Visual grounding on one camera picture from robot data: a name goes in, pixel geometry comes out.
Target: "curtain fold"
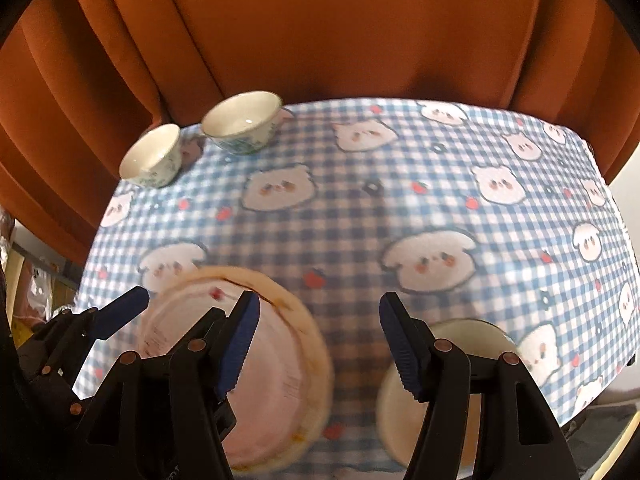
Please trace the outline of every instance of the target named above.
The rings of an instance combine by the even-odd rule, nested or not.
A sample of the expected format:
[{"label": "curtain fold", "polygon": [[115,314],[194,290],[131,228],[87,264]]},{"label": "curtain fold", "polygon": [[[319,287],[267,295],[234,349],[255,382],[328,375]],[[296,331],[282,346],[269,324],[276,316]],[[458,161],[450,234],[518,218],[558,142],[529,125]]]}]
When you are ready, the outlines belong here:
[{"label": "curtain fold", "polygon": [[138,136],[252,89],[525,112],[608,182],[640,139],[640,56],[603,0],[34,0],[0,50],[0,203],[82,263]]}]

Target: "red strawberry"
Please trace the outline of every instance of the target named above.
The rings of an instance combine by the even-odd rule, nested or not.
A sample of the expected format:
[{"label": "red strawberry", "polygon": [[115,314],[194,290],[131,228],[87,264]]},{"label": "red strawberry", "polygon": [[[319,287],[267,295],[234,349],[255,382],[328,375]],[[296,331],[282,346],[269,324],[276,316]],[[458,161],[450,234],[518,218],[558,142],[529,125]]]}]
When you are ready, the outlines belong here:
[{"label": "red strawberry", "polygon": [[324,277],[316,270],[310,270],[304,275],[303,279],[305,280],[305,285],[308,286],[308,288],[324,287]]},{"label": "red strawberry", "polygon": [[225,297],[225,291],[221,288],[215,287],[213,290],[209,291],[209,295],[216,301],[220,301]]},{"label": "red strawberry", "polygon": [[218,211],[218,214],[216,215],[216,220],[223,222],[231,216],[231,213],[232,211],[230,207],[223,207],[220,211]]},{"label": "red strawberry", "polygon": [[418,181],[412,182],[411,187],[414,190],[414,192],[418,195],[424,195],[429,190],[426,184]]},{"label": "red strawberry", "polygon": [[340,422],[336,422],[330,426],[324,428],[322,432],[322,436],[324,436],[328,440],[338,440],[342,436],[342,432],[344,431],[344,427]]},{"label": "red strawberry", "polygon": [[473,210],[476,210],[476,209],[478,209],[480,207],[480,204],[478,203],[478,200],[475,199],[472,196],[469,196],[469,197],[466,198],[465,205],[466,205],[466,207],[468,209],[473,209]]}]

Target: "curtain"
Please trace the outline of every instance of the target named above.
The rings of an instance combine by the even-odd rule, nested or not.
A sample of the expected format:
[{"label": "curtain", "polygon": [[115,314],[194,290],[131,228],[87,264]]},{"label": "curtain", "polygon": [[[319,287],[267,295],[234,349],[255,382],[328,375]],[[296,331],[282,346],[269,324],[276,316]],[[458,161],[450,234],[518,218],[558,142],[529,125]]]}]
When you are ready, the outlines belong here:
[{"label": "curtain", "polygon": [[34,0],[0,49],[0,203],[81,264],[140,134],[251,89],[521,111],[608,182],[640,139],[640,56],[603,0]]}]

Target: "table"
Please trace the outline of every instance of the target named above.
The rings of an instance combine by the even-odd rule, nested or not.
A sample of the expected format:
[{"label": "table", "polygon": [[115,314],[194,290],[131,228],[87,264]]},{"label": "table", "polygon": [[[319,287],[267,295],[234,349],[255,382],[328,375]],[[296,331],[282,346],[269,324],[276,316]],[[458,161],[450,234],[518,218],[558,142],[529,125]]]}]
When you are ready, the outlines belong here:
[{"label": "table", "polygon": [[[401,470],[374,414],[390,364],[377,311],[388,290],[427,323],[474,317],[503,329],[560,424],[638,348],[628,234],[588,145],[568,128],[461,104],[348,99],[288,107],[254,155],[195,139],[184,151],[192,165],[170,186],[118,185],[77,309],[138,284],[154,290],[148,270],[164,254],[155,251],[176,244],[186,248],[179,270],[248,267],[299,297],[334,362],[334,405],[324,437],[279,478]],[[81,397],[135,333],[133,322],[96,343]]]}]

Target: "copper screw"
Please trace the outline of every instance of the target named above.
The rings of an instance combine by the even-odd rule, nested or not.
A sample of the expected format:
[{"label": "copper screw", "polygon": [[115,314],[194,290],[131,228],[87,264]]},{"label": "copper screw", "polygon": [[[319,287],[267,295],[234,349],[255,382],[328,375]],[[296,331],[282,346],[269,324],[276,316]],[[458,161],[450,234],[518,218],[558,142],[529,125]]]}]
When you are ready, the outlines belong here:
[{"label": "copper screw", "polygon": [[130,365],[137,357],[135,352],[124,352],[124,354],[120,356],[120,364]]},{"label": "copper screw", "polygon": [[504,359],[504,362],[509,365],[516,365],[520,362],[520,358],[513,352],[505,352],[502,354],[502,358]]},{"label": "copper screw", "polygon": [[450,352],[453,348],[451,341],[449,341],[448,339],[436,339],[433,346],[436,347],[436,350],[439,350],[441,352]]},{"label": "copper screw", "polygon": [[71,415],[80,415],[80,413],[82,413],[82,404],[80,404],[79,402],[74,402],[71,406],[69,406],[69,413],[71,413]]},{"label": "copper screw", "polygon": [[200,350],[203,350],[206,345],[207,343],[204,339],[192,339],[189,341],[187,348],[192,352],[199,352]]}]

